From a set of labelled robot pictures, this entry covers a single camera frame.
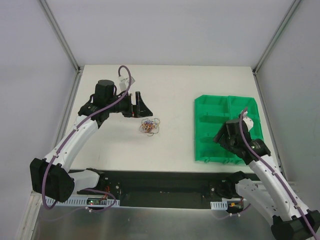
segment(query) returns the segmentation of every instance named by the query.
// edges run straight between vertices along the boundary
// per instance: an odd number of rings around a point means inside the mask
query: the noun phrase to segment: green container
[[[239,117],[248,107],[248,117],[253,120],[252,139],[262,139],[258,106],[254,98],[241,96],[202,95],[194,100],[195,160],[222,164],[244,164],[244,161],[213,141],[223,123]]]

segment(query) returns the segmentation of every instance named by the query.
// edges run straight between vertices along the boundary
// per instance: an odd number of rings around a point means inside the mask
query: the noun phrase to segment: white wall
[[[266,63],[258,82],[290,180],[320,209],[320,1],[305,0]]]
[[[293,0],[47,0],[80,65],[254,67]]]
[[[17,235],[29,165],[52,147],[75,72],[35,0],[0,2],[0,239]]]

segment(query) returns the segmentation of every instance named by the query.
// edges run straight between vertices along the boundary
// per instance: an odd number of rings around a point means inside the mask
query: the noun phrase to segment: pile of rubber bands
[[[148,134],[149,137],[153,136],[154,134],[159,133],[160,127],[160,119],[153,118],[153,119],[143,119],[141,121],[141,126],[139,128],[140,132],[144,134]]]

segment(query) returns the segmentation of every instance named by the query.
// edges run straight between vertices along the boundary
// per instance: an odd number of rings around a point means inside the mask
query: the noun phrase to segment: robotic arm
[[[103,189],[105,176],[102,171],[88,168],[81,172],[68,172],[80,149],[108,119],[110,113],[122,113],[125,118],[144,118],[153,115],[144,104],[139,91],[135,92],[136,104],[132,104],[131,94],[126,90],[128,81],[128,78],[122,79],[120,82],[122,92],[118,95],[113,81],[98,81],[94,94],[80,108],[73,128],[43,159],[35,158],[31,162],[31,181],[35,192],[43,192],[44,177],[46,179],[45,195],[62,203],[68,200],[73,192],[86,188]],[[52,165],[47,171],[51,160],[53,160]]]
[[[224,198],[234,194],[248,200],[268,221],[277,240],[305,240],[320,226],[320,213],[311,211],[280,173],[270,150],[261,139],[251,139],[254,122],[244,111],[240,118],[226,121],[213,141],[243,159],[258,176],[269,195],[243,172],[229,176],[216,190]]]

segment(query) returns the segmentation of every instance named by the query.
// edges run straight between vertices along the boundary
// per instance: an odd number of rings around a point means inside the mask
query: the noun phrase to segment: white work surface
[[[101,79],[112,80],[119,89],[119,65],[86,65],[72,107],[67,129],[78,111],[95,92]],[[132,103],[140,91],[146,106],[159,118],[160,131],[147,136],[139,131],[141,118],[112,113],[86,142],[72,169],[95,168],[113,171],[236,172],[252,173],[248,166],[195,161],[194,100],[201,95],[255,98],[263,137],[271,154],[274,148],[250,67],[128,65],[136,82]],[[125,69],[121,74],[128,76]]]

